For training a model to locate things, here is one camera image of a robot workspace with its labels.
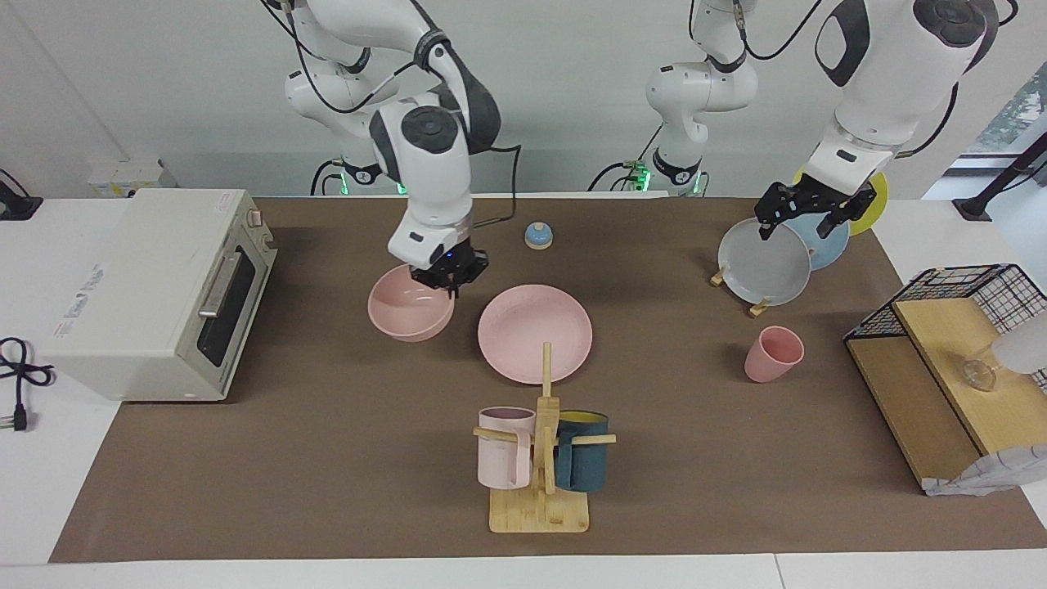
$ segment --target pink mug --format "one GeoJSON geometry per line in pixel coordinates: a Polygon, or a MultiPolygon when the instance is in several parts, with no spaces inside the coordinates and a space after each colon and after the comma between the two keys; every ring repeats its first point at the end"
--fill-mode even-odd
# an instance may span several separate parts
{"type": "Polygon", "coordinates": [[[770,383],[803,360],[803,342],[793,332],[772,325],[760,332],[745,358],[745,376],[756,383],[770,383]]]}
{"type": "Polygon", "coordinates": [[[516,434],[516,441],[480,436],[476,479],[489,489],[509,491],[531,484],[531,438],[535,413],[519,407],[489,407],[480,427],[516,434]]]}

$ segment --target brown table mat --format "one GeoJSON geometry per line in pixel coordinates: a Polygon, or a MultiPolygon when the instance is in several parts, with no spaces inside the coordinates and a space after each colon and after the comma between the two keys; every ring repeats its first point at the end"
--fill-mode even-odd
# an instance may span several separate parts
{"type": "MultiPolygon", "coordinates": [[[[505,201],[482,201],[477,216],[505,201]]],[[[1047,546],[1020,490],[925,497],[842,336],[899,281],[873,234],[759,320],[708,285],[747,200],[525,200],[483,228],[491,266],[437,339],[365,312],[397,264],[401,200],[265,200],[281,253],[227,403],[124,405],[51,562],[956,550],[1047,546]],[[524,245],[528,222],[556,231],[524,245]],[[608,483],[582,535],[494,535],[476,412],[539,388],[484,362],[496,293],[547,282],[588,311],[593,354],[554,388],[610,415],[608,483]],[[804,340],[768,385],[741,366],[761,329],[804,340]]]]}

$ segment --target oven handle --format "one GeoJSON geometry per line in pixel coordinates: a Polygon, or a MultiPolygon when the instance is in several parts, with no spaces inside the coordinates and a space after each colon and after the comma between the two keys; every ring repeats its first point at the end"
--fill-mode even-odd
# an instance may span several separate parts
{"type": "Polygon", "coordinates": [[[207,319],[215,319],[221,315],[229,293],[229,285],[232,282],[232,276],[237,274],[243,255],[242,251],[236,251],[222,258],[222,265],[219,266],[215,279],[210,282],[210,290],[207,291],[207,297],[197,315],[207,319]]]}

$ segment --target dark blue mug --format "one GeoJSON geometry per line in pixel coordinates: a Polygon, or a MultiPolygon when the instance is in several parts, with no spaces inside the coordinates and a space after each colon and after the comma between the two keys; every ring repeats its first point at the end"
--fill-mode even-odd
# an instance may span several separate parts
{"type": "Polygon", "coordinates": [[[607,445],[572,446],[577,436],[607,433],[607,416],[595,411],[561,411],[556,435],[560,438],[554,452],[556,486],[579,493],[603,489],[607,479],[607,445]]]}

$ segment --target oven window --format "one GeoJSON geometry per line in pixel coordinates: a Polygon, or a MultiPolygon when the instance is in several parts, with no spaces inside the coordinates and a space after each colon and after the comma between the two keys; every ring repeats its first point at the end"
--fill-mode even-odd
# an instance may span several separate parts
{"type": "Polygon", "coordinates": [[[243,247],[238,246],[237,251],[241,253],[240,265],[229,282],[225,307],[217,318],[204,321],[200,338],[197,339],[197,349],[216,367],[222,366],[225,360],[225,354],[232,342],[232,333],[237,330],[237,323],[247,303],[247,294],[254,281],[254,264],[243,247]]]}

